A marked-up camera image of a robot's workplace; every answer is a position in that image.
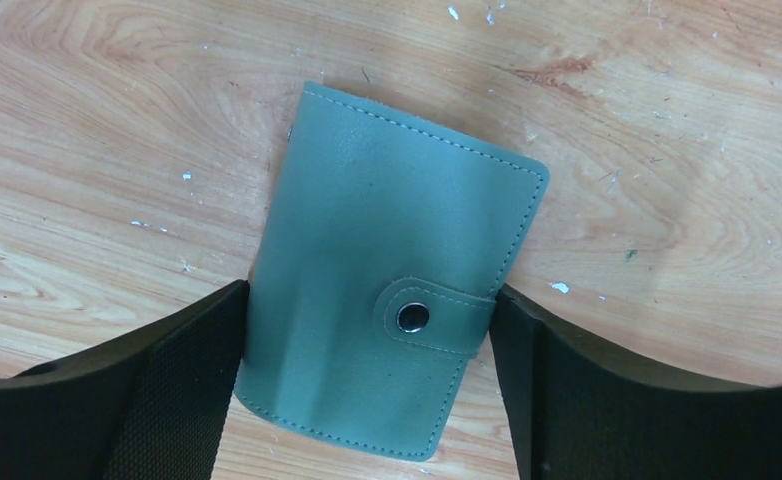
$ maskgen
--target stitching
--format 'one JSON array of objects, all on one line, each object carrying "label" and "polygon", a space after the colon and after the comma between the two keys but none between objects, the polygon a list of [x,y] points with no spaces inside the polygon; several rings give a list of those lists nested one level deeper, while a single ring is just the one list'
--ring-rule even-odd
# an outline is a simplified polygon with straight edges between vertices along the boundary
[{"label": "stitching", "polygon": [[251,407],[253,410],[255,410],[260,415],[263,415],[271,420],[275,420],[281,423],[284,423],[286,425],[290,425],[294,428],[299,428],[300,430],[310,433],[317,437],[323,437],[330,440],[335,440],[336,442],[342,442],[346,443],[347,445],[353,445],[356,447],[362,447],[362,448],[369,448],[375,452],[381,452],[381,453],[388,453],[391,455],[396,455],[399,457],[424,457],[429,452],[429,449],[432,448],[432,444],[435,441],[435,436],[438,434],[438,427],[441,425],[441,420],[444,418],[444,416],[447,414],[447,403],[450,401],[450,394],[453,392],[453,387],[456,385],[456,379],[459,378],[459,373],[462,371],[462,366],[464,365],[465,361],[460,360],[459,364],[456,365],[456,371],[453,373],[453,378],[450,380],[450,387],[447,389],[447,393],[444,395],[444,402],[441,404],[441,410],[438,411],[438,419],[435,420],[435,425],[432,427],[432,433],[429,435],[429,441],[426,443],[426,448],[423,449],[422,452],[412,453],[412,452],[400,452],[397,450],[392,450],[390,448],[385,447],[377,447],[375,445],[369,445],[367,443],[362,442],[354,442],[351,440],[347,440],[345,438],[336,437],[333,435],[330,435],[325,432],[321,432],[320,430],[315,430],[314,428],[306,427],[303,425],[300,425],[299,423],[292,422],[288,419],[282,418],[278,415],[274,415],[270,412],[270,410],[266,408],[259,407],[256,405],[252,400],[250,400],[248,397],[244,396],[242,397],[245,402],[247,402],[247,405]]},{"label": "stitching", "polygon": [[386,121],[386,122],[388,122],[388,123],[390,123],[392,125],[397,125],[398,127],[405,128],[406,130],[410,130],[412,132],[419,133],[421,135],[424,135],[424,136],[427,136],[429,138],[438,140],[440,142],[444,142],[444,143],[446,143],[448,145],[452,145],[454,147],[461,148],[462,150],[465,150],[467,152],[475,153],[475,154],[477,154],[479,156],[482,156],[482,157],[485,157],[485,158],[490,158],[491,160],[494,160],[496,162],[502,163],[504,165],[508,165],[508,166],[512,167],[513,169],[515,169],[515,170],[520,170],[522,172],[530,173],[530,174],[533,174],[536,177],[538,177],[538,184],[535,186],[535,192],[533,192],[532,199],[530,199],[529,205],[527,205],[527,207],[526,207],[526,213],[524,213],[524,216],[521,219],[521,224],[518,226],[518,231],[515,233],[515,240],[509,246],[509,251],[506,252],[506,257],[503,258],[503,263],[500,265],[500,270],[497,272],[497,276],[494,278],[494,282],[492,283],[491,288],[488,290],[488,294],[486,296],[490,297],[494,293],[494,290],[497,288],[497,284],[500,283],[500,276],[503,275],[503,272],[506,270],[506,265],[509,263],[509,258],[511,258],[512,254],[515,252],[515,249],[518,247],[518,244],[519,244],[520,239],[521,239],[521,233],[523,232],[524,227],[526,227],[526,223],[529,221],[529,218],[530,218],[529,214],[532,211],[532,206],[533,206],[533,204],[535,204],[535,200],[538,198],[538,192],[541,189],[541,183],[544,181],[544,179],[541,178],[541,174],[538,173],[538,172],[529,170],[528,168],[524,168],[524,167],[521,167],[519,165],[515,165],[514,163],[506,161],[506,160],[503,160],[502,158],[497,158],[497,157],[495,157],[493,155],[489,155],[487,153],[480,152],[479,150],[474,150],[474,149],[472,149],[470,147],[466,147],[466,146],[464,146],[464,145],[462,145],[460,143],[447,140],[446,138],[439,137],[438,135],[434,135],[432,133],[426,132],[426,131],[421,130],[419,128],[410,127],[410,126],[408,126],[408,125],[406,125],[404,123],[397,122],[397,121],[392,120],[390,118],[383,117],[382,115],[378,115],[376,113],[369,112],[369,111],[367,111],[365,109],[362,109],[362,108],[359,108],[359,107],[356,107],[356,106],[353,106],[353,105],[348,105],[346,103],[339,102],[337,100],[333,100],[333,99],[331,99],[329,97],[320,95],[318,93],[310,92],[308,90],[303,90],[303,93],[311,95],[313,97],[317,97],[317,98],[326,100],[327,102],[330,102],[332,104],[335,104],[335,105],[338,105],[338,106],[341,106],[341,107],[344,107],[344,108],[348,108],[348,109],[353,110],[355,112],[363,113],[363,114],[365,114],[367,116],[370,116],[370,117],[373,117],[373,118],[376,118],[376,119],[379,119],[379,120],[384,120],[384,121]]},{"label": "stitching", "polygon": [[455,300],[455,299],[452,299],[452,298],[448,298],[448,297],[445,297],[444,295],[441,295],[440,293],[435,293],[435,292],[433,292],[431,290],[427,290],[427,289],[421,288],[421,287],[406,287],[406,288],[400,290],[399,292],[397,292],[396,294],[394,294],[393,297],[391,297],[391,300],[388,301],[388,306],[385,307],[385,313],[382,315],[382,328],[385,329],[385,333],[387,333],[389,337],[391,337],[392,339],[394,339],[394,340],[396,340],[398,342],[407,343],[409,345],[415,345],[415,346],[418,346],[418,347],[425,347],[425,348],[429,348],[431,350],[438,350],[438,351],[446,352],[446,353],[454,353],[456,355],[474,355],[474,354],[476,354],[478,352],[478,350],[477,351],[473,351],[473,352],[457,352],[455,350],[450,350],[448,348],[433,347],[433,346],[427,345],[425,343],[418,343],[418,342],[411,342],[409,340],[403,340],[402,338],[397,338],[394,335],[392,335],[391,332],[388,330],[388,323],[386,322],[386,320],[388,318],[388,311],[391,310],[391,306],[394,305],[394,300],[397,297],[399,297],[400,295],[402,295],[403,292],[406,292],[408,290],[420,290],[421,292],[427,293],[429,295],[435,295],[436,297],[441,297],[441,298],[443,298],[445,300],[449,300],[449,301],[451,301],[453,303],[459,303],[461,305],[467,305],[467,306],[473,307],[473,308],[487,309],[487,308],[490,307],[490,305],[487,305],[487,306],[486,305],[475,305],[473,303],[467,303],[467,302],[463,302],[461,300]]}]

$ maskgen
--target wood grain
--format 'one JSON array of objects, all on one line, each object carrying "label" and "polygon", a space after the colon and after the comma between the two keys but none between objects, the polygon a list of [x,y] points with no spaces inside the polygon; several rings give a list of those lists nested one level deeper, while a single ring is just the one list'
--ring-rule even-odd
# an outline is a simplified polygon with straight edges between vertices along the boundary
[{"label": "wood grain", "polygon": [[[0,375],[246,277],[312,79],[545,162],[510,276],[531,298],[662,361],[782,383],[782,0],[495,1],[494,25],[487,2],[453,5],[0,0]],[[235,402],[215,472],[431,476],[517,476],[487,346],[428,463]]]}]

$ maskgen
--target card holder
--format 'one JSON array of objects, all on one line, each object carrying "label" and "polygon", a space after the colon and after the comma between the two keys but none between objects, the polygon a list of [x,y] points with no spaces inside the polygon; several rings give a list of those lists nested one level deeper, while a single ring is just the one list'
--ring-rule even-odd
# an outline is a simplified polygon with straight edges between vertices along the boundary
[{"label": "card holder", "polygon": [[256,260],[239,400],[313,438],[428,459],[548,178],[306,83]]}]

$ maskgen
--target black snap button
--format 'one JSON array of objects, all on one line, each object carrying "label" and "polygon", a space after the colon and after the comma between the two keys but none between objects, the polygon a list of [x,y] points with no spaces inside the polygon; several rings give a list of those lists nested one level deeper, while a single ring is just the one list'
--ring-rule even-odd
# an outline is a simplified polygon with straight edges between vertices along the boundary
[{"label": "black snap button", "polygon": [[397,326],[406,333],[423,330],[429,322],[429,309],[422,303],[408,303],[397,312]]}]

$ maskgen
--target snap closure strap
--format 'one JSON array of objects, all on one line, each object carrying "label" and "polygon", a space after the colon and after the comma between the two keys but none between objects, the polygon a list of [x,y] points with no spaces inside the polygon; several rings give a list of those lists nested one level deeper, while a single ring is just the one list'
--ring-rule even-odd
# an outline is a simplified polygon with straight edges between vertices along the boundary
[{"label": "snap closure strap", "polygon": [[485,339],[494,301],[418,278],[392,282],[377,299],[374,323],[380,335],[443,356],[476,356]]}]

